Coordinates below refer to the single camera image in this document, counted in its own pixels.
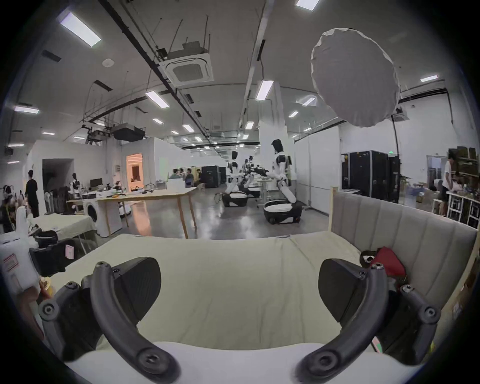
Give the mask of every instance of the table leg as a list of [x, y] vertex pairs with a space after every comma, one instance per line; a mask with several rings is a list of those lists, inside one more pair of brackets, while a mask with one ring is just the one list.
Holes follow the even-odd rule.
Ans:
[[83, 249], [83, 251], [84, 251], [84, 255], [86, 255], [86, 254], [87, 254], [87, 251], [85, 250], [85, 246], [84, 246], [84, 244], [82, 243], [82, 239], [80, 238], [80, 235], [78, 235], [77, 237], [78, 237], [78, 240], [80, 241], [80, 245], [82, 246], [82, 249]]
[[188, 239], [187, 227], [185, 226], [185, 219], [183, 218], [183, 211], [181, 208], [180, 197], [177, 197], [177, 204], [179, 206], [180, 220], [181, 220], [181, 225], [183, 227], [183, 233], [185, 234], [185, 238]]
[[188, 203], [190, 204], [190, 213], [192, 214], [193, 225], [197, 229], [197, 222], [195, 221], [195, 214], [193, 213], [192, 197], [188, 194]]
[[128, 220], [127, 220], [127, 210], [125, 209], [125, 202], [121, 202], [123, 204], [123, 213], [125, 214], [125, 222], [127, 223], [127, 228], [130, 228], [128, 225]]
[[104, 204], [103, 207], [105, 209], [105, 220], [107, 221], [108, 235], [110, 236], [112, 232], [110, 231], [110, 224], [108, 223], [107, 202], [105, 201], [103, 204]]

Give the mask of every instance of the black robot head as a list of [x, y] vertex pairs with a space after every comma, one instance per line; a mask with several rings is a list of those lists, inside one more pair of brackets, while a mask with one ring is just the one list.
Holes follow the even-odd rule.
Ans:
[[275, 153], [283, 152], [283, 145], [280, 139], [275, 139], [272, 141], [273, 148], [275, 149]]

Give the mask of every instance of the ceiling air conditioner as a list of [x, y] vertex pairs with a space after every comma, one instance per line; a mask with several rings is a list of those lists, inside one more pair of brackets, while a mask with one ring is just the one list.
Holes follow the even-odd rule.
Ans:
[[405, 121], [410, 120], [407, 116], [407, 112], [402, 107], [395, 108], [395, 113], [392, 115], [393, 121]]
[[212, 64], [208, 50], [199, 41], [182, 44], [183, 49], [170, 52], [160, 62], [165, 75], [175, 87], [213, 81]]

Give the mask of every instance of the man in white shirt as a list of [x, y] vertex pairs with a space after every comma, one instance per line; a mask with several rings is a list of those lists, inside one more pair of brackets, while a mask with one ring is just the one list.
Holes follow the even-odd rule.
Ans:
[[448, 191], [453, 190], [453, 179], [452, 179], [452, 165], [455, 161], [455, 154], [452, 152], [448, 152], [448, 161], [445, 164], [445, 170], [444, 170], [444, 178], [442, 182], [442, 190], [440, 192], [440, 196], [442, 199], [442, 207], [440, 209], [440, 212], [442, 213], [443, 216], [447, 214], [447, 209], [448, 209]]

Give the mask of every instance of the red bag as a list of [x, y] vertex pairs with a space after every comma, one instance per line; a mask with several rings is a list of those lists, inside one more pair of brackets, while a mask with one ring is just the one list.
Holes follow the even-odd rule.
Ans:
[[405, 271], [405, 267], [390, 248], [380, 248], [370, 265], [373, 263], [383, 264], [388, 277], [406, 281], [407, 272]]

